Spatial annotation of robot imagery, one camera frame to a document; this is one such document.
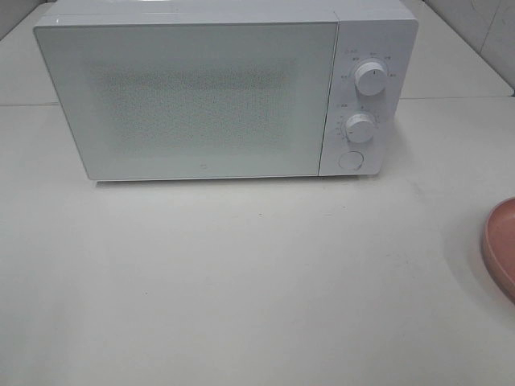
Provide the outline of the round white door-release button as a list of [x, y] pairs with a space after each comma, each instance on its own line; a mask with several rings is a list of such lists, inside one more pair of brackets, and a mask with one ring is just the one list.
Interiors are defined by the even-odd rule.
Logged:
[[357, 171], [364, 161], [364, 155], [359, 151], [349, 151], [342, 154], [339, 158], [338, 165], [341, 169]]

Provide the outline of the white microwave door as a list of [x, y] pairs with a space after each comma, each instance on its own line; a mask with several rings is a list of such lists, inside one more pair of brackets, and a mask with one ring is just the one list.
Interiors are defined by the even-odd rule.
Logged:
[[337, 26], [36, 27], [87, 176], [312, 176]]

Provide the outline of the pink round plate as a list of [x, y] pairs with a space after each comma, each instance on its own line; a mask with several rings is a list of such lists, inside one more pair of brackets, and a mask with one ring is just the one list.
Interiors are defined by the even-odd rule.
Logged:
[[484, 222], [483, 261], [491, 278], [514, 303], [514, 198], [498, 203]]

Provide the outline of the lower white microwave knob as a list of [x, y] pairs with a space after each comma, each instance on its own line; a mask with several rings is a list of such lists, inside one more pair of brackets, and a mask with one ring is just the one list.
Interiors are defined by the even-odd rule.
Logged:
[[355, 113], [344, 123], [344, 132], [349, 142], [369, 141], [377, 128], [375, 119], [369, 113]]

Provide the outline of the white microwave knob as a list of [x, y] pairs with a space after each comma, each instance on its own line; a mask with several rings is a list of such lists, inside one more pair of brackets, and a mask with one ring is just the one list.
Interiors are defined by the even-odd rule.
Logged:
[[367, 59], [356, 66], [353, 76], [356, 89], [361, 95], [375, 96], [386, 86], [387, 67], [378, 59]]
[[369, 113], [355, 113], [344, 123], [344, 132], [349, 142], [369, 141], [377, 128], [375, 119]]

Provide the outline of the white microwave oven body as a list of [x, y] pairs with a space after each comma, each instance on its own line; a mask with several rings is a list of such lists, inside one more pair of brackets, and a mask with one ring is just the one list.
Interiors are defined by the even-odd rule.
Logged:
[[[36, 27], [286, 23], [335, 23], [337, 32], [318, 173], [283, 177], [378, 173], [418, 32], [417, 19], [399, 1], [58, 1], [33, 32]], [[382, 92], [364, 96], [353, 73], [371, 58], [385, 64], [388, 78]], [[355, 113], [369, 113], [377, 124], [365, 143], [349, 142], [344, 132], [345, 121]], [[357, 171], [338, 165], [349, 151], [364, 155]]]

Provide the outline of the upper white microwave knob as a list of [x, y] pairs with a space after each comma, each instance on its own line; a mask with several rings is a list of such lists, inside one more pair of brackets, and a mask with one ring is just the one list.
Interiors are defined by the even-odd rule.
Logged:
[[353, 76], [356, 89], [361, 95], [375, 96], [386, 86], [387, 67], [378, 59], [367, 59], [356, 66]]

